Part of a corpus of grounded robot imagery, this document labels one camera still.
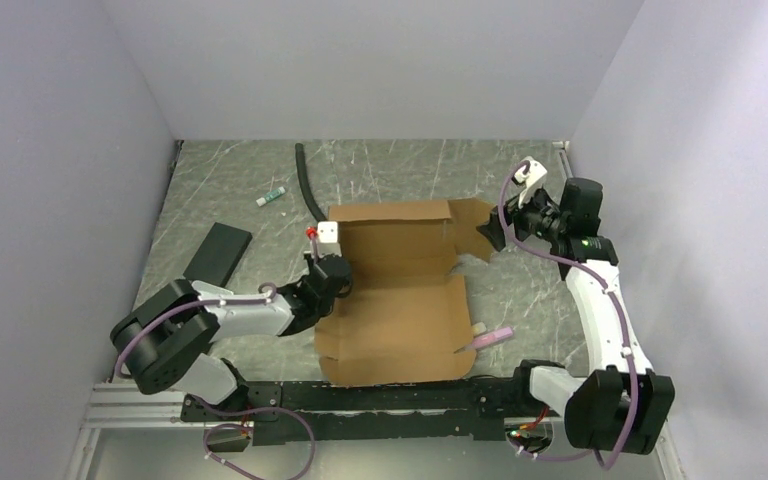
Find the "brown cardboard box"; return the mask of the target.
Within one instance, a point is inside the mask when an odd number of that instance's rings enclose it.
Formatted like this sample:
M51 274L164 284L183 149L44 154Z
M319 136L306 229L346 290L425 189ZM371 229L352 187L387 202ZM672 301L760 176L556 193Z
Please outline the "brown cardboard box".
M472 197L333 206L353 285L314 328L324 377L343 387L456 380L476 359L459 258L489 261L477 230L492 210Z

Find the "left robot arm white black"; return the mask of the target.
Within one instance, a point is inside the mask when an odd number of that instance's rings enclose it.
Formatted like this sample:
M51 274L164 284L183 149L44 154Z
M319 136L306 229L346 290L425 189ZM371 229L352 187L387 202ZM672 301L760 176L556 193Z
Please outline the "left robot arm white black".
M245 381L211 347L228 338L296 335L329 316L351 290L351 266L334 254L307 263L297 281L265 283L249 295L201 281L167 284L111 331L116 376L145 395L182 391L207 401L221 419L239 417L248 402Z

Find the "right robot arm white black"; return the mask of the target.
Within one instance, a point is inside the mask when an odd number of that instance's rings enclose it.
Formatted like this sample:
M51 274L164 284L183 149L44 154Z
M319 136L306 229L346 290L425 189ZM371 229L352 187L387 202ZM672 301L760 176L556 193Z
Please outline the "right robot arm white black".
M539 180L511 178L486 223L477 230L500 251L525 246L529 237L548 243L541 258L557 264L571 293L585 336L588 373L573 376L557 362L525 360L515 371L511 401L534 415L547 407L563 420L569 444L593 453L603 467L622 454L647 455L657 444L675 399L670 377L655 372L637 340L622 297L619 258L599 234L601 184L566 181L554 201Z

